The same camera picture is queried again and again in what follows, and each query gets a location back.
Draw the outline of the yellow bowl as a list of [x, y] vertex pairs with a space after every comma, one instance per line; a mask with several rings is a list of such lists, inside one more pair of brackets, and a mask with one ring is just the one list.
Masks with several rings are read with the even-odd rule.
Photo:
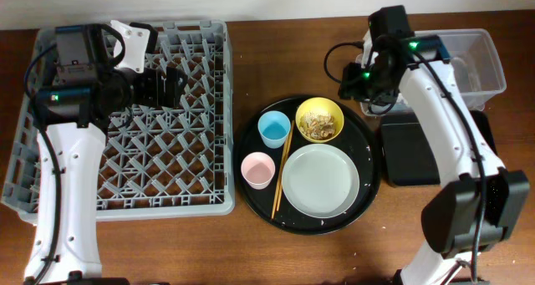
[[[334, 125], [336, 128], [334, 136], [327, 140], [312, 140], [305, 137], [304, 134], [299, 130], [299, 124], [301, 117], [307, 112], [314, 112], [321, 115], [331, 114], [334, 117]], [[313, 97], [305, 99], [304, 102], [302, 102], [297, 108], [295, 120], [299, 133], [302, 135], [302, 137], [305, 140], [308, 140], [309, 142], [318, 144], [327, 143], [333, 140], [342, 132], [342, 129], [344, 127], [344, 113], [341, 108], [331, 99], [323, 97]]]

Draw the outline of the food scraps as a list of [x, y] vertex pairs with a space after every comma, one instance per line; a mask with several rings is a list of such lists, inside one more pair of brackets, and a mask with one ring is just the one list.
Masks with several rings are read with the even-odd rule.
[[330, 139], [336, 131], [334, 117], [331, 114], [307, 112], [300, 119], [299, 130], [312, 140]]

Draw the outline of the blue plastic cup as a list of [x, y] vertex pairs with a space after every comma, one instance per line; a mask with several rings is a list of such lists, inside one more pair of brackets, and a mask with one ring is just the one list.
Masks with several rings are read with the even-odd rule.
[[283, 112], [272, 110], [261, 115], [257, 128], [264, 145], [277, 149], [284, 145], [291, 130], [291, 122]]

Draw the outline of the pink plastic cup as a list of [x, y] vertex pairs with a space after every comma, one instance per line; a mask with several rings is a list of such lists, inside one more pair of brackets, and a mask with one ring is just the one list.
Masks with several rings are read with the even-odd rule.
[[268, 187], [275, 175], [273, 159], [262, 152], [247, 155], [241, 164], [242, 177], [253, 189], [262, 190]]

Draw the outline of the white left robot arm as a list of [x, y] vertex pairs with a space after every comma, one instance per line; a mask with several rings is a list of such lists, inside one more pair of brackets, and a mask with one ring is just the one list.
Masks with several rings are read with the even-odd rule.
[[38, 222], [27, 284], [106, 284], [96, 236], [96, 189], [110, 116], [135, 105], [175, 108], [187, 76], [148, 69], [157, 31], [119, 21], [58, 27], [25, 92], [38, 130]]

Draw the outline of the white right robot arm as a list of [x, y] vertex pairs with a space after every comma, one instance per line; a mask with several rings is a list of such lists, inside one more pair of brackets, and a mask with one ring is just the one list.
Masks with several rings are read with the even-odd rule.
[[447, 284], [469, 267], [477, 283], [478, 255], [510, 238], [529, 181], [523, 171], [507, 170], [482, 136], [438, 36], [416, 35], [402, 5], [372, 13], [368, 25], [356, 44], [363, 51], [361, 64], [344, 71], [338, 95], [375, 105], [402, 96], [420, 123], [441, 183], [421, 213], [425, 241], [394, 282]]

